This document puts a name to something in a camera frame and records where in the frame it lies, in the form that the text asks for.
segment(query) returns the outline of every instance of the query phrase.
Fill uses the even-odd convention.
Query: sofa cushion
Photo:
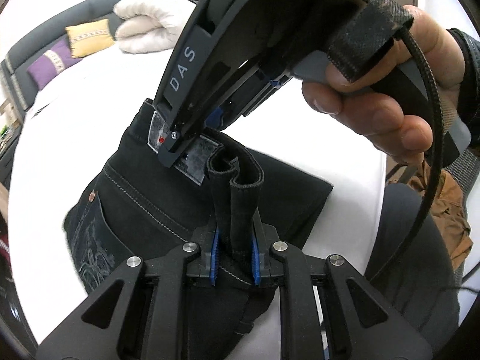
[[[115,43],[110,34],[108,19],[66,27],[65,30],[70,41],[72,58],[89,56]]]
[[[71,57],[68,43],[65,39],[61,39],[38,57],[27,71],[37,83],[38,89],[42,90],[58,74],[81,60],[81,58]]]

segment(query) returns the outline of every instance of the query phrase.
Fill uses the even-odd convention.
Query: purple pillow
[[[62,39],[45,51],[27,71],[37,83],[38,89],[42,90],[58,74],[81,60],[82,58],[71,57],[69,45]]]

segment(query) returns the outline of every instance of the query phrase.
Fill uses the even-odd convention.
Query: white surface
[[[470,21],[468,15],[462,8],[458,0],[425,0],[425,8],[435,20],[445,28],[458,28],[469,34],[477,40],[480,40],[479,34]],[[480,179],[471,191],[467,200],[468,221],[472,228],[470,237],[474,244],[470,255],[465,261],[465,274],[473,268],[480,260]],[[480,290],[480,271],[477,272],[467,283],[466,286]],[[460,291],[458,300],[460,302],[460,322],[463,321],[470,310],[476,295],[467,291]]]

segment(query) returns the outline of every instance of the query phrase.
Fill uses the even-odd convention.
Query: black cable
[[[480,269],[480,261],[477,262],[477,265],[474,266],[470,270],[470,272],[468,272],[465,276],[463,276],[462,284],[464,284],[467,280],[469,280],[469,278],[471,278],[474,274],[476,274],[479,269]]]
[[[431,72],[430,66],[425,58],[425,55],[423,54],[423,51],[413,39],[410,31],[403,27],[398,31],[398,34],[400,35],[407,50],[410,52],[412,59],[417,64],[423,84],[425,85],[427,98],[431,104],[433,114],[433,145],[431,148],[432,164],[430,168],[430,180],[410,231],[395,252],[390,256],[380,270],[370,279],[370,281],[378,279],[381,275],[388,271],[388,268],[391,266],[391,264],[396,261],[411,245],[412,241],[422,228],[423,222],[427,218],[431,205],[434,202],[443,165],[443,112],[434,75]]]

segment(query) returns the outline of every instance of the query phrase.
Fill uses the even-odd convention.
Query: sleeve
[[[480,155],[480,42],[457,28],[448,32],[457,41],[465,59],[465,74],[458,97],[458,115],[472,135],[470,147]]]

